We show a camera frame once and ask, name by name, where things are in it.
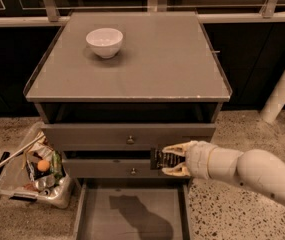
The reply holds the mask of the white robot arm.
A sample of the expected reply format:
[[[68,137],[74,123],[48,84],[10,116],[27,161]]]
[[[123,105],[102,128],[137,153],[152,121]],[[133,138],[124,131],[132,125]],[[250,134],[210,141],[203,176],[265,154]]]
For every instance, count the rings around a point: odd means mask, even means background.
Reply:
[[[225,182],[285,206],[285,163],[268,151],[242,152],[205,141],[190,141],[164,147],[162,152],[184,158],[174,167],[163,168],[166,175]]]

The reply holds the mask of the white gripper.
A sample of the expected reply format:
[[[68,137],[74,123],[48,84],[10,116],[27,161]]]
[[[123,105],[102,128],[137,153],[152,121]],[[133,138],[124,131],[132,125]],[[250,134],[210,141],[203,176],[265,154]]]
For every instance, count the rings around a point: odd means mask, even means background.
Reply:
[[[209,179],[209,159],[216,145],[205,141],[191,141],[166,146],[163,153],[185,156],[185,162],[179,163],[172,168],[163,168],[162,172],[174,177],[195,177]]]

